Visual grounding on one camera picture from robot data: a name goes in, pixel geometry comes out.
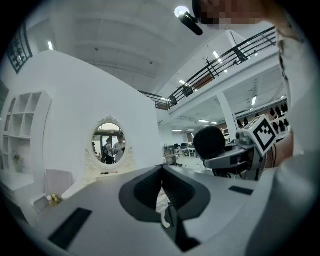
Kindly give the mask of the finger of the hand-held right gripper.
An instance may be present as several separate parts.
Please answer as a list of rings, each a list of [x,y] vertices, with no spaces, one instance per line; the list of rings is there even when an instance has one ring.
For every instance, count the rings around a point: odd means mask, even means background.
[[[248,153],[251,149],[251,147],[232,146],[231,150],[223,152],[217,157],[205,159],[203,165],[208,169],[236,168],[249,162]]]

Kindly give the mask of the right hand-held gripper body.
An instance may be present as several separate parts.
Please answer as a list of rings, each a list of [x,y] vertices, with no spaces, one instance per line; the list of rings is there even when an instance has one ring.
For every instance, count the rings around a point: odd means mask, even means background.
[[[248,153],[247,163],[250,171],[255,171],[254,179],[259,179],[260,170],[267,162],[268,151],[276,142],[277,134],[269,120],[262,114],[255,117],[235,136],[235,143]]]

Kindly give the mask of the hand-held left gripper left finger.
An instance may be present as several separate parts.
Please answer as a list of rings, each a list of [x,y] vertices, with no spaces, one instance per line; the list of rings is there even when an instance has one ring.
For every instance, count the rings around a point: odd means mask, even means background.
[[[96,181],[44,213],[37,231],[49,236],[78,208],[91,211],[83,227],[68,247],[75,256],[179,256],[180,249],[160,223],[141,222],[121,206],[123,184],[151,168],[109,175]]]

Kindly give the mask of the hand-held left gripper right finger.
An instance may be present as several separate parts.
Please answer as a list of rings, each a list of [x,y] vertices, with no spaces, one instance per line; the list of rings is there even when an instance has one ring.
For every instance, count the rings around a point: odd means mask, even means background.
[[[247,256],[250,238],[265,211],[276,171],[267,170],[259,181],[252,181],[168,165],[164,168],[203,184],[210,192],[210,202],[198,218],[184,222],[186,233],[200,244],[182,252],[173,242],[167,242],[161,256]]]

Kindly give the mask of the black item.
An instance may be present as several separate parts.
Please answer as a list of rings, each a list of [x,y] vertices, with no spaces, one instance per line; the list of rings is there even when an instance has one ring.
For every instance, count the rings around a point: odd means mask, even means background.
[[[202,160],[210,160],[224,152],[226,141],[219,128],[208,126],[196,133],[193,144]]]

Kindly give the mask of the person's right forearm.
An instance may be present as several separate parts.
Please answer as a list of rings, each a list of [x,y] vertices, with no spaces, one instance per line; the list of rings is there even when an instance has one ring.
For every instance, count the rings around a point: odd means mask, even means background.
[[[280,142],[274,143],[265,155],[263,169],[279,167],[286,159],[291,158],[294,152],[294,134],[289,133]]]

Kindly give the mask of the row of dark hanging garments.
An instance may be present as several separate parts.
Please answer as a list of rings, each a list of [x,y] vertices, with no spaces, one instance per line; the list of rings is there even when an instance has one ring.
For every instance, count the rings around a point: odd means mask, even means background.
[[[246,127],[254,118],[266,115],[276,134],[288,132],[291,128],[288,119],[285,117],[288,111],[288,101],[280,101],[261,109],[251,109],[248,113],[242,113],[236,117],[239,128]]]

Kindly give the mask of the yellow flower bouquet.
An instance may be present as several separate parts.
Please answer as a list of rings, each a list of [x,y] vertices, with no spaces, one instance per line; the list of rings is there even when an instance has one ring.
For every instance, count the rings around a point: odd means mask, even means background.
[[[53,193],[51,195],[48,195],[47,197],[48,204],[51,208],[56,207],[59,205],[63,200],[59,197],[58,194]]]

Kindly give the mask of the person's white shirt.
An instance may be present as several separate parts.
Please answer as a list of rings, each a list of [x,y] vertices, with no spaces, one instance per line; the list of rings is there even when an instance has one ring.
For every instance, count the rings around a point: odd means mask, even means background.
[[[245,256],[320,256],[320,62],[297,25],[276,31],[293,155],[275,172]]]

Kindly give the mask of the pale upholstered chair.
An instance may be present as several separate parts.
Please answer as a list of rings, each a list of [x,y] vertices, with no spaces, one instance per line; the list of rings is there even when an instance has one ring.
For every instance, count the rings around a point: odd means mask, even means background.
[[[73,184],[73,176],[69,171],[47,169],[45,171],[44,189],[47,196],[62,196]]]

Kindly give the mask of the oval white framed mirror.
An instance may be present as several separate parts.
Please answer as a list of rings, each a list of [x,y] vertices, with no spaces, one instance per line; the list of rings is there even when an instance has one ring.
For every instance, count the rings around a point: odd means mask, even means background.
[[[114,117],[100,120],[92,130],[85,149],[84,176],[104,178],[135,170],[133,149],[123,126]]]

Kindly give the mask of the black balcony railing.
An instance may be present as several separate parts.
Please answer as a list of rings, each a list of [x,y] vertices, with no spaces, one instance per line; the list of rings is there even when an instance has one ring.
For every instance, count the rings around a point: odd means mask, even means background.
[[[259,52],[276,44],[274,27],[268,28],[240,43],[237,43],[234,31],[229,31],[228,33],[231,35],[235,46],[221,56],[216,54],[211,61],[205,58],[206,65],[199,69],[186,82],[183,82],[169,97],[164,98],[160,95],[144,91],[141,91],[141,93],[153,100],[157,109],[169,110],[206,84],[227,73],[228,69],[244,63],[253,56],[258,55]]]

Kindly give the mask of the small flower vase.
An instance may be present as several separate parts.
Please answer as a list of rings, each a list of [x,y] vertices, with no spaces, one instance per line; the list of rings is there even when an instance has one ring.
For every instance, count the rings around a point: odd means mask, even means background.
[[[23,169],[20,163],[21,155],[18,152],[13,151],[12,152],[12,159],[15,167],[15,171],[17,173],[22,173]]]

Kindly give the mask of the round ceiling lamp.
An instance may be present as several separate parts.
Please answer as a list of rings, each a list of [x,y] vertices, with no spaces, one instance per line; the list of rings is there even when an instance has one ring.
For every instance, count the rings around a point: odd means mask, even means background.
[[[189,9],[186,6],[178,6],[174,10],[174,15],[179,18],[181,15],[184,15],[185,13],[188,13]]]

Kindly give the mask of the white arched wall shelf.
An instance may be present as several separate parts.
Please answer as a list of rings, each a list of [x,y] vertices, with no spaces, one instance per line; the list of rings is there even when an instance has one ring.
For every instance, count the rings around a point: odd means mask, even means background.
[[[0,181],[11,191],[44,180],[44,135],[51,103],[47,92],[29,92],[14,96],[5,113]],[[22,173],[16,172],[12,152],[20,154]]]

